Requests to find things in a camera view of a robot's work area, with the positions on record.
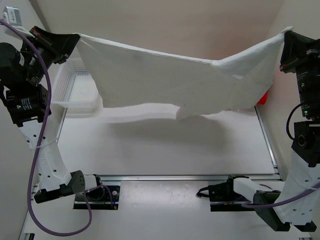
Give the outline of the white t shirt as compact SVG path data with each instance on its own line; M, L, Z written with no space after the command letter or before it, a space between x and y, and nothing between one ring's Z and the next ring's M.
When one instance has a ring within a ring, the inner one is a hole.
M287 27L221 60L144 49L85 34L77 51L105 108L178 107L179 120L254 107L273 84Z

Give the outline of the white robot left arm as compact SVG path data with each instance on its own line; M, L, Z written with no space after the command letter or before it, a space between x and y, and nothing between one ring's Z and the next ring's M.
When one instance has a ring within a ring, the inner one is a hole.
M45 71L39 57L47 68L63 64L79 39L78 34L55 34L35 26L20 50L6 42L0 44L0 98L29 148L38 152L34 164L39 177L36 203L84 191L99 199L105 192L97 176L67 170L57 144L55 120L45 115L50 108L50 93L40 84Z

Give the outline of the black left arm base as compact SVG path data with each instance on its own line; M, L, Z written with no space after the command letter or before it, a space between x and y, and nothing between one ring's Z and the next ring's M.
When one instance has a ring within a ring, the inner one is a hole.
M91 210L116 211L120 201L120 182L107 182L109 191L102 187L86 194Z

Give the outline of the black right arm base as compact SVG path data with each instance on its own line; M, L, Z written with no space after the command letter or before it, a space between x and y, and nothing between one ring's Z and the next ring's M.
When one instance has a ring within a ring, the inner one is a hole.
M248 200L234 191L234 180L246 178L243 175L229 175L222 183L211 184L198 190L198 198L209 198L211 212L251 212L253 209L242 206Z

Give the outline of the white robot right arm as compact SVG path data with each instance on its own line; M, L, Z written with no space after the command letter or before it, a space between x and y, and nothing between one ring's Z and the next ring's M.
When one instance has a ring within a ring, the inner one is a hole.
M229 200L243 196L274 231L287 232L291 226L301 232L315 232L313 208L320 197L320 41L293 31L284 35L280 71L296 75L301 108L306 121L295 122L292 160L282 191L271 190L248 177L234 177L224 187Z

